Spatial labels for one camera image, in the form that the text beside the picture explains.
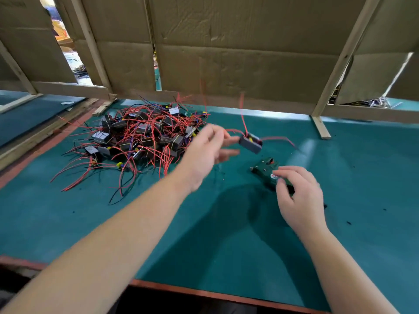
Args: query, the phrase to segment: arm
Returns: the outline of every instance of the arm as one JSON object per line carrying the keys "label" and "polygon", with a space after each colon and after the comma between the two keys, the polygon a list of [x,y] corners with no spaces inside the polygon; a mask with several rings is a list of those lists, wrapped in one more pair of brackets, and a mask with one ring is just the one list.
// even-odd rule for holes
{"label": "arm", "polygon": [[279,167],[285,181],[276,186],[278,205],[289,226],[311,256],[327,301],[335,314],[398,313],[326,226],[323,193],[313,174],[302,167]]}
{"label": "arm", "polygon": [[176,169],[43,270],[3,309],[9,313],[106,313],[165,233],[183,200],[238,141],[207,125]]}

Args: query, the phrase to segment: table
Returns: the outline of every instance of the table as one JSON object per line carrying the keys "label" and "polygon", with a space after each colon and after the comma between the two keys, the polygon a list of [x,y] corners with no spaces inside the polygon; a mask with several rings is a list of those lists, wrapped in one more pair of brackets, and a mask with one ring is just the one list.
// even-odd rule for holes
{"label": "table", "polygon": [[[236,109],[208,111],[212,123],[243,127]],[[236,159],[214,167],[139,269],[138,282],[329,311],[311,259],[281,217],[275,193],[249,170],[272,156],[316,176],[330,230],[399,311],[416,312],[419,127],[324,119],[332,139],[322,141],[308,116],[244,114],[249,132],[287,136],[301,151],[266,141],[259,155],[242,149]],[[49,183],[68,163],[61,154],[75,138],[36,158],[0,190],[0,254],[50,263],[158,180],[158,171],[142,174],[115,205],[108,205],[114,192],[108,186],[116,186],[116,170],[60,192],[82,174],[62,174]]]}

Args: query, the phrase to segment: white sticker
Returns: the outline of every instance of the white sticker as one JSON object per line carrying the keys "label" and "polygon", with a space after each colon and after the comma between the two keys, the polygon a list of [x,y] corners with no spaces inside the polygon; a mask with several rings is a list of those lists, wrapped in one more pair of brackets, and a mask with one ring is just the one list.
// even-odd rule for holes
{"label": "white sticker", "polygon": [[169,109],[169,112],[170,112],[170,114],[171,114],[171,115],[176,115],[176,114],[178,114],[180,111],[179,111],[179,108],[178,108],[178,107],[175,107],[175,108],[170,108],[170,109]]}

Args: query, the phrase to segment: pile of transformers with wires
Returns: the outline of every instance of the pile of transformers with wires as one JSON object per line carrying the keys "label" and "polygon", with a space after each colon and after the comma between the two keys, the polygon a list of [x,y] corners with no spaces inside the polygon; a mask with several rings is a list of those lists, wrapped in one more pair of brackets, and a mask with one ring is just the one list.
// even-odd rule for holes
{"label": "pile of transformers with wires", "polygon": [[[118,169],[120,171],[118,187],[109,203],[119,192],[123,198],[132,188],[138,174],[149,169],[158,169],[159,177],[167,175],[170,164],[177,163],[188,148],[193,138],[207,124],[210,115],[205,111],[189,111],[179,96],[170,104],[151,103],[144,98],[144,104],[132,105],[120,109],[115,116],[106,114],[99,126],[79,126],[88,137],[74,142],[74,147],[63,155],[73,154],[77,158],[70,161],[59,171],[51,182],[60,174],[74,168],[86,168],[86,171],[62,191],[67,191],[86,179],[98,169]],[[243,95],[240,97],[240,109],[243,107]],[[258,138],[247,131],[243,114],[241,115],[245,133],[237,129],[226,129],[241,135],[239,144],[258,154],[264,140],[286,140],[286,137]],[[124,182],[124,173],[132,172]]]}

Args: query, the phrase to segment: green table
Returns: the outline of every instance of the green table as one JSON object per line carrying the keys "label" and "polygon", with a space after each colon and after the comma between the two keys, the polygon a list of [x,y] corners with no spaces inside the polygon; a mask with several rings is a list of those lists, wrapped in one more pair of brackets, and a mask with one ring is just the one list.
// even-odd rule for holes
{"label": "green table", "polygon": [[[238,110],[208,111],[212,123],[243,126]],[[332,140],[322,141],[308,116],[245,114],[251,133],[287,136],[301,152],[287,142],[267,141],[259,155],[242,149],[234,160],[217,165],[185,200],[136,278],[329,310],[308,254],[280,215],[275,193],[249,170],[272,156],[316,176],[330,230],[399,311],[416,313],[418,127],[325,119]],[[127,197],[112,206],[109,186],[117,185],[116,170],[60,192],[82,174],[82,169],[69,172],[49,183],[68,163],[61,154],[76,138],[67,137],[39,156],[0,190],[0,254],[50,263],[158,180],[158,172],[142,174]]]}

